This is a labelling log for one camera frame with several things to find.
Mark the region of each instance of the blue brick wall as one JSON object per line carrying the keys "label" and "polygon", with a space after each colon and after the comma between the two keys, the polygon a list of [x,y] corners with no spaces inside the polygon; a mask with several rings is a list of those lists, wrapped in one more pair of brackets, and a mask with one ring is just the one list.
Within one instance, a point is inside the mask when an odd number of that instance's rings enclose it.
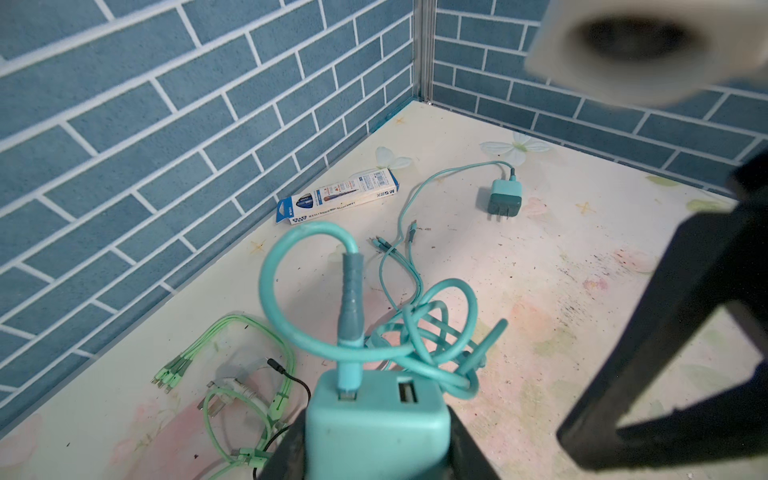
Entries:
{"label": "blue brick wall", "polygon": [[768,86],[711,85],[660,109],[603,104],[525,71],[547,5],[548,0],[438,0],[434,102],[729,194],[729,172],[765,148]]}
{"label": "blue brick wall", "polygon": [[412,0],[6,3],[0,434],[409,101],[413,70]]}

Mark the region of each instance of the black cable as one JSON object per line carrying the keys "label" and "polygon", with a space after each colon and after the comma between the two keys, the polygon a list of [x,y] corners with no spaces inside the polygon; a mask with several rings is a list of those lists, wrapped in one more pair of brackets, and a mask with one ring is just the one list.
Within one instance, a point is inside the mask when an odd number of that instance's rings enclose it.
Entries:
{"label": "black cable", "polygon": [[277,440],[277,437],[279,437],[279,436],[281,436],[283,433],[287,432],[287,431],[288,431],[288,429],[289,429],[289,428],[291,428],[292,426],[293,426],[293,423],[292,423],[292,424],[290,424],[290,425],[288,425],[288,426],[284,426],[284,427],[282,427],[280,430],[278,430],[276,434],[272,435],[272,438],[271,438],[271,439],[270,439],[270,440],[269,440],[269,441],[266,443],[266,445],[264,446],[264,451],[266,452],[266,451],[267,451],[267,449],[270,447],[270,445],[272,445],[272,443],[273,443],[275,440]]}
{"label": "black cable", "polygon": [[[310,400],[312,399],[312,392],[310,391],[309,386],[296,378],[295,376],[289,374],[286,372],[286,370],[283,368],[282,365],[280,365],[277,360],[275,359],[267,359],[266,364],[274,368],[278,373],[281,375],[285,375],[289,379],[293,380],[294,382],[300,383],[302,387],[306,390],[306,404],[310,404]],[[277,437],[281,436],[283,433],[287,432],[289,428],[291,428],[291,425],[288,425],[286,427],[283,427],[280,431],[278,431],[276,434],[272,435],[272,438],[266,443],[264,446],[264,451],[266,450],[274,443],[275,440],[277,440]],[[256,480],[256,469],[253,469],[253,480]]]}
{"label": "black cable", "polygon": [[271,366],[271,367],[272,367],[272,368],[274,368],[275,370],[277,370],[277,372],[278,372],[278,373],[282,373],[283,375],[285,375],[285,376],[286,376],[286,377],[288,377],[289,379],[293,380],[294,382],[300,383],[300,384],[301,384],[301,386],[302,386],[302,387],[304,387],[304,389],[306,390],[306,404],[307,404],[307,405],[309,405],[309,403],[310,403],[310,400],[312,399],[312,393],[311,393],[311,391],[310,391],[310,388],[309,388],[309,386],[307,386],[307,384],[306,384],[306,383],[302,382],[301,380],[299,380],[299,379],[298,379],[298,378],[296,378],[295,376],[293,376],[293,375],[291,375],[290,373],[286,372],[286,370],[283,368],[283,366],[282,366],[282,365],[280,365],[280,364],[277,362],[277,360],[275,360],[275,359],[268,359],[268,360],[266,361],[266,364],[267,364],[267,365],[269,365],[269,366]]}

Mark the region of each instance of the teal usb charger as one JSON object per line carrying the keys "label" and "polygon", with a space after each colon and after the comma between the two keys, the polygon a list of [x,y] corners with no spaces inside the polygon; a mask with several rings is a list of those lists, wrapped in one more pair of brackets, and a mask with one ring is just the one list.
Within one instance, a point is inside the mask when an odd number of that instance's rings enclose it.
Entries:
{"label": "teal usb charger", "polygon": [[491,199],[488,202],[488,213],[514,217],[520,211],[522,201],[523,186],[520,185],[514,174],[509,177],[509,180],[503,178],[494,180],[491,188]]}
{"label": "teal usb charger", "polygon": [[411,372],[366,370],[356,399],[345,400],[337,372],[320,376],[306,409],[306,477],[442,478],[451,416],[438,383]]}

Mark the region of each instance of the product box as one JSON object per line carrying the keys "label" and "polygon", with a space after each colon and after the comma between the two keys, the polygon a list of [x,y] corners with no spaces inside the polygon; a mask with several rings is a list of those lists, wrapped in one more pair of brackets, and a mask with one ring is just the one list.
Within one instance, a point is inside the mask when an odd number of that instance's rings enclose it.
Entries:
{"label": "product box", "polygon": [[366,170],[338,184],[283,198],[277,204],[277,222],[291,225],[372,200],[391,197],[400,189],[389,168]]}

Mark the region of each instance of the cable strain relief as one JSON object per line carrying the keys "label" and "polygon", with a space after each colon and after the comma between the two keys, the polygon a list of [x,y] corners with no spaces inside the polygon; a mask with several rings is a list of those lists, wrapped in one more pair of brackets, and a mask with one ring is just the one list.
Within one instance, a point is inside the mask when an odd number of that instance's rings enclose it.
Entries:
{"label": "cable strain relief", "polygon": [[280,365],[280,364],[277,362],[277,360],[275,360],[275,359],[268,359],[268,360],[266,361],[266,364],[267,364],[267,365],[269,365],[269,366],[271,366],[271,367],[272,367],[272,368],[274,368],[275,370],[277,370],[277,372],[278,372],[280,375],[285,375],[285,374],[286,374],[286,370],[283,368],[283,366],[282,366],[282,365]]}

